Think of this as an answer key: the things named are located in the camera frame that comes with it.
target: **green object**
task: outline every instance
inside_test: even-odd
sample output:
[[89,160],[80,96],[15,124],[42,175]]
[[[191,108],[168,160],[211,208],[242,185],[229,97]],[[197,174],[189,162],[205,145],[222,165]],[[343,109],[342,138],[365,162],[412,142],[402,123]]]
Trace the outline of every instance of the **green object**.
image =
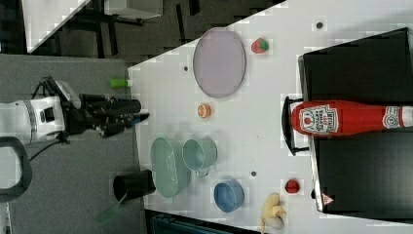
[[186,167],[198,177],[207,176],[209,167],[216,161],[215,143],[210,138],[189,139],[183,145],[182,157]]
[[268,42],[264,39],[262,39],[259,43],[259,47],[263,50],[263,51],[268,51],[268,48],[270,47],[268,45]]
[[151,146],[151,163],[157,191],[171,202],[188,186],[191,171],[182,159],[182,145],[176,139],[158,137]]
[[127,194],[125,194],[117,204],[113,205],[113,207],[109,208],[108,210],[98,215],[97,218],[95,219],[96,222],[99,225],[103,225],[105,222],[112,219],[112,217],[114,217],[118,213],[119,207],[121,206],[121,203],[125,200],[125,198],[127,198]]
[[125,87],[130,87],[130,86],[131,86],[131,81],[127,79],[113,78],[110,80],[110,87],[112,88],[125,88]]

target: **warning label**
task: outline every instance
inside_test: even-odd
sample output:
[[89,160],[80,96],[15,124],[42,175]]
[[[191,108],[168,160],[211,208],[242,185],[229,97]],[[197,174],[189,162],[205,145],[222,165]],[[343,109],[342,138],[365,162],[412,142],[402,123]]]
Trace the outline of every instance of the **warning label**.
[[334,202],[334,200],[330,197],[328,197],[327,195],[321,193],[322,195],[322,202],[324,203],[325,206],[327,206],[328,204]]

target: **red fruit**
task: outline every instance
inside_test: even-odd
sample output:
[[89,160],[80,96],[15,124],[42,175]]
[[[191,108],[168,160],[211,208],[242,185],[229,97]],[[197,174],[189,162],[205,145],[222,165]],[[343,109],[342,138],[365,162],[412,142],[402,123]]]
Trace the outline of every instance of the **red fruit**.
[[286,184],[285,184],[285,191],[290,194],[297,193],[300,190],[300,184],[298,183],[298,180],[295,178],[290,179]]
[[268,42],[262,38],[258,38],[251,45],[251,50],[256,54],[263,54],[268,51]]

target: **white table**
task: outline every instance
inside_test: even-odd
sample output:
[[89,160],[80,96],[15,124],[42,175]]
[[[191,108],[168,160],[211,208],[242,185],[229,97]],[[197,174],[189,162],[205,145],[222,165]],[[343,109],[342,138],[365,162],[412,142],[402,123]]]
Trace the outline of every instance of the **white table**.
[[[319,21],[324,28],[316,29]],[[158,134],[182,142],[210,136],[218,147],[217,162],[207,177],[193,176],[172,204],[164,203],[157,192],[144,197],[145,209],[257,230],[265,199],[279,192],[287,216],[285,228],[275,233],[411,233],[413,226],[405,224],[319,213],[310,197],[309,153],[293,157],[281,126],[284,97],[301,94],[299,56],[411,25],[413,1],[288,0],[227,27],[242,39],[246,71],[237,93],[224,99],[208,97],[197,86],[191,63],[198,40],[131,67],[133,95],[151,113],[147,122],[137,125],[142,170],[151,169],[150,146]],[[258,37],[269,40],[269,54],[250,51]],[[213,111],[207,120],[197,116],[197,106],[204,101]],[[297,146],[306,144],[303,136],[297,137]],[[215,206],[212,190],[228,177],[241,183],[245,200],[238,210],[224,214]],[[301,181],[300,194],[289,196],[282,189],[290,177]]]
[[27,52],[32,53],[91,0],[21,0]]

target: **orange object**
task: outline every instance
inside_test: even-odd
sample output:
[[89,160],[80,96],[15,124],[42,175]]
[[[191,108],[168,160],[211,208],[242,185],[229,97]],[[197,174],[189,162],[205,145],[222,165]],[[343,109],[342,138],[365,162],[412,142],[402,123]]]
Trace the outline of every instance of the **orange object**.
[[202,103],[198,106],[198,115],[201,118],[206,118],[210,115],[210,106],[207,103]]

